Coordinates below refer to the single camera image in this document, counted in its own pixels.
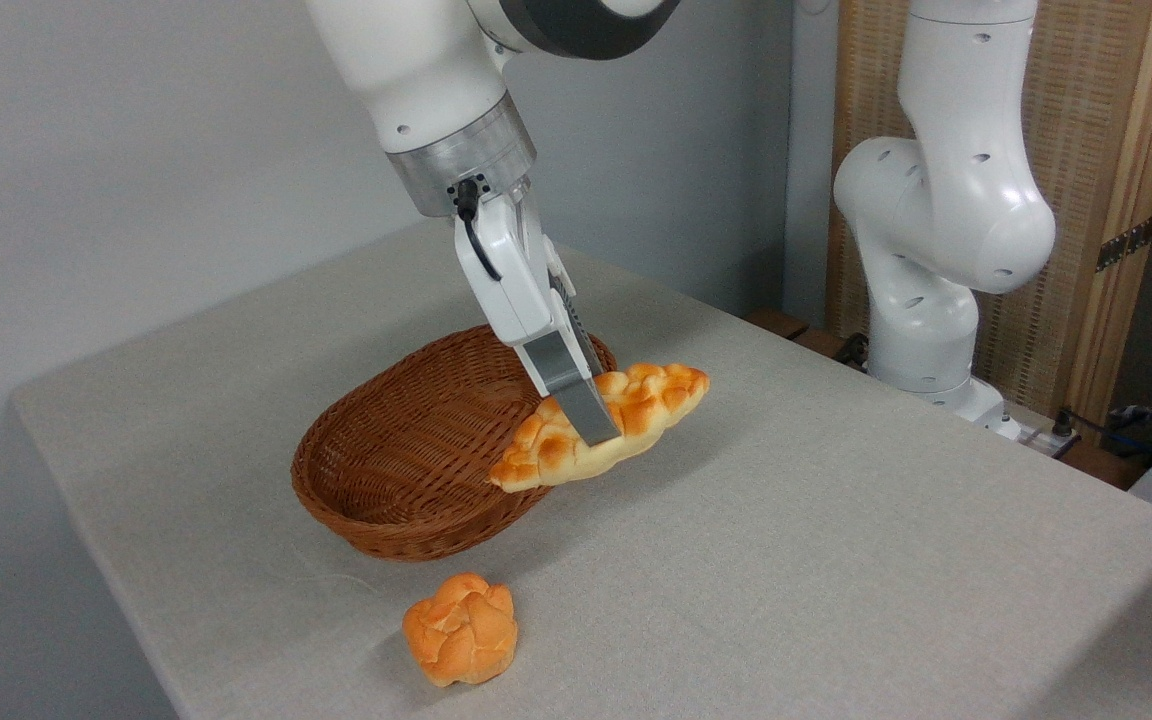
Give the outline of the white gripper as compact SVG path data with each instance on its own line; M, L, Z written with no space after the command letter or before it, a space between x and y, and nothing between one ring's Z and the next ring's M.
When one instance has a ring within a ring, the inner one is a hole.
M521 344L521 361L544 397L558 401L581 441L594 447L621 435L594 386L604 365L573 304L575 290L556 247L541 232L538 204L526 190L488 199L453 192L454 247L495 336ZM562 306L573 332L563 327Z

